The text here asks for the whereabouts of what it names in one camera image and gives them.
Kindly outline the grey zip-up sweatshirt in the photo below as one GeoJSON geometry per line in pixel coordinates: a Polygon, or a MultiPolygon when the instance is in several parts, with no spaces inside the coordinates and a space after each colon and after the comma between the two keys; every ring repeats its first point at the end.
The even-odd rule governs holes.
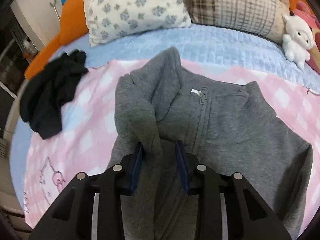
{"type": "Polygon", "coordinates": [[[240,172],[292,239],[302,225],[313,152],[265,101],[256,82],[218,82],[183,68],[169,48],[119,78],[110,164],[141,142],[138,187],[121,199],[126,239],[192,239],[197,198],[181,187],[175,142],[215,172],[240,172]]]}

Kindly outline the pink Hello Kitty blanket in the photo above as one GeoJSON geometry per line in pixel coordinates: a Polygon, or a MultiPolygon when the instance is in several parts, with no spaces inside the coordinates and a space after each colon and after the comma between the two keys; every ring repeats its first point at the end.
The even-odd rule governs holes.
{"type": "MultiPolygon", "coordinates": [[[[62,107],[62,131],[43,140],[33,134],[24,175],[25,222],[34,227],[63,188],[79,172],[104,171],[117,137],[114,93],[118,79],[144,65],[143,60],[113,60],[90,68],[79,82],[74,100],[62,107]]],[[[319,208],[319,97],[303,86],[273,74],[241,67],[211,67],[184,60],[196,74],[217,81],[245,85],[256,81],[266,101],[289,128],[309,142],[313,163],[302,228],[319,208]]]]}

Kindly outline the black garment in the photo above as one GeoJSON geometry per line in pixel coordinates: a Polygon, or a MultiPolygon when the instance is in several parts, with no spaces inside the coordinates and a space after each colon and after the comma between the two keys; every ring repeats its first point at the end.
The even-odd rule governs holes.
{"type": "Polygon", "coordinates": [[[78,83],[88,73],[85,62],[84,51],[64,53],[26,86],[20,100],[20,116],[43,140],[62,131],[61,107],[74,99],[78,83]]]}

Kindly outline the light blue quilted bedspread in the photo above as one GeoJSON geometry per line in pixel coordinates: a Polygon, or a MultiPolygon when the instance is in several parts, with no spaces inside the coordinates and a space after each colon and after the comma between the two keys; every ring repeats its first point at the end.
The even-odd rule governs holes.
{"type": "Polygon", "coordinates": [[[90,47],[88,35],[84,35],[61,46],[50,58],[78,49],[87,54],[86,66],[100,67],[111,60],[150,59],[169,47],[176,47],[182,59],[208,65],[210,70],[232,66],[254,69],[319,93],[319,74],[309,65],[300,71],[286,61],[281,46],[248,33],[198,24],[125,36],[96,47],[90,47]]]}

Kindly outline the white sheep plush toy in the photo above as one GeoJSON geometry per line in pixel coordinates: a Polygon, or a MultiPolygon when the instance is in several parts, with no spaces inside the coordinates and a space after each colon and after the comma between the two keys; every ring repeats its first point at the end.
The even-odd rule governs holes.
{"type": "Polygon", "coordinates": [[[300,71],[304,71],[304,64],[310,60],[309,51],[316,45],[313,33],[308,24],[297,15],[283,15],[285,34],[282,48],[285,58],[294,62],[300,71]]]}

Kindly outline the white floral pillow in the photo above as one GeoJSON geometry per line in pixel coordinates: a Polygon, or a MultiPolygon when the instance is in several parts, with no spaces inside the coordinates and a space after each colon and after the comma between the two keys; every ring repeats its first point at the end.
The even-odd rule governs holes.
{"type": "Polygon", "coordinates": [[[154,29],[186,28],[183,0],[84,0],[91,47],[154,29]]]}

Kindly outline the beige patchwork pillow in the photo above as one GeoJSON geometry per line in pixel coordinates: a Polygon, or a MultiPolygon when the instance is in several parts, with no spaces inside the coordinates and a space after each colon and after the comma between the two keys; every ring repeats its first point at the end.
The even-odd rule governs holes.
{"type": "Polygon", "coordinates": [[[289,0],[183,0],[193,23],[251,33],[281,44],[289,0]]]}

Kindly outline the orange bed frame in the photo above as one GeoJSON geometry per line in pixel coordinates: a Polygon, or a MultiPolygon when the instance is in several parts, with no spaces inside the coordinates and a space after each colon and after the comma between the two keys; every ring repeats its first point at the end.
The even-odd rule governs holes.
{"type": "Polygon", "coordinates": [[[59,33],[35,56],[25,71],[24,77],[31,80],[45,68],[49,59],[60,47],[70,44],[87,33],[84,0],[66,0],[62,7],[59,33]]]}

